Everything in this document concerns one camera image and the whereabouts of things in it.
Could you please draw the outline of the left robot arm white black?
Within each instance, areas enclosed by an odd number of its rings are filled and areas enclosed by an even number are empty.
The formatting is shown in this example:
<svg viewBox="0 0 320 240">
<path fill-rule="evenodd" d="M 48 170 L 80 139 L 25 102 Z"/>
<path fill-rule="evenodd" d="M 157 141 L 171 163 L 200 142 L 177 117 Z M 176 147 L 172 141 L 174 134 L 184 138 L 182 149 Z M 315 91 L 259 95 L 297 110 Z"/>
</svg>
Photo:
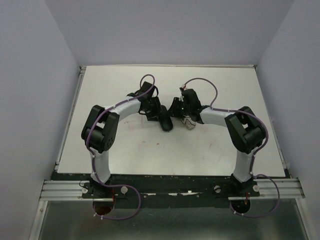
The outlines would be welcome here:
<svg viewBox="0 0 320 240">
<path fill-rule="evenodd" d="M 119 122 L 130 115 L 146 116 L 148 121 L 158 122 L 163 131 L 172 129 L 172 122 L 161 105 L 159 90 L 149 82 L 144 82 L 139 90 L 128 94 L 125 100 L 111 106 L 92 107 L 81 138 L 90 152 L 92 173 L 96 181 L 93 191 L 101 198 L 107 197 L 111 185 L 107 182 L 111 176 L 109 169 L 109 150 L 115 142 Z"/>
</svg>

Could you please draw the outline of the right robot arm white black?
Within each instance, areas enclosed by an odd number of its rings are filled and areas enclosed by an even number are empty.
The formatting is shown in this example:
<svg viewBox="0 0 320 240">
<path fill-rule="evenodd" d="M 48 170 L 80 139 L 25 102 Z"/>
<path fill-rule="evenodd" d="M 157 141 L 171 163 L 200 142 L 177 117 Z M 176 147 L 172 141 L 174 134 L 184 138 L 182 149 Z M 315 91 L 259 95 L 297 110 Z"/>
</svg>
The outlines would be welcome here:
<svg viewBox="0 0 320 240">
<path fill-rule="evenodd" d="M 231 142 L 237 150 L 235 168 L 230 183 L 230 191 L 241 196 L 248 190 L 247 182 L 253 176 L 256 154 L 266 146 L 269 133 L 266 125 L 248 106 L 240 109 L 214 108 L 202 105 L 193 89 L 181 90 L 181 96 L 175 97 L 168 110 L 170 116 L 186 119 L 192 125 L 211 124 L 225 127 Z"/>
</svg>

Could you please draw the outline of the marbled glasses case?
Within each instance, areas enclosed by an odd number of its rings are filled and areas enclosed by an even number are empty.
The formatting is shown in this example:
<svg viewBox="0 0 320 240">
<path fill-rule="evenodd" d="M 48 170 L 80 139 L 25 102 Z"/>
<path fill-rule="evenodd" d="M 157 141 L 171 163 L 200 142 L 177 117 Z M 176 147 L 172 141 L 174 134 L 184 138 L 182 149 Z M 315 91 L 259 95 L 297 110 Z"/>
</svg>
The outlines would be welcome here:
<svg viewBox="0 0 320 240">
<path fill-rule="evenodd" d="M 184 116 L 180 121 L 189 131 L 193 130 L 197 125 L 197 123 L 193 121 L 190 116 Z"/>
</svg>

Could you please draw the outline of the black glasses case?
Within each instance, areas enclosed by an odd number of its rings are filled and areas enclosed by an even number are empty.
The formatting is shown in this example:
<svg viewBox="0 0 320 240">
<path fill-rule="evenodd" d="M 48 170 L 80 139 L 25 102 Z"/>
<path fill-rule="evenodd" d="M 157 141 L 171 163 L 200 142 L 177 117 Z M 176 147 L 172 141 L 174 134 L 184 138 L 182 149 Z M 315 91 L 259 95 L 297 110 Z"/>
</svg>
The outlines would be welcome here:
<svg viewBox="0 0 320 240">
<path fill-rule="evenodd" d="M 160 127 L 164 132 L 170 132 L 173 129 L 173 122 L 171 120 L 171 116 L 164 105 L 161 105 L 160 109 L 161 114 L 158 117 Z"/>
</svg>

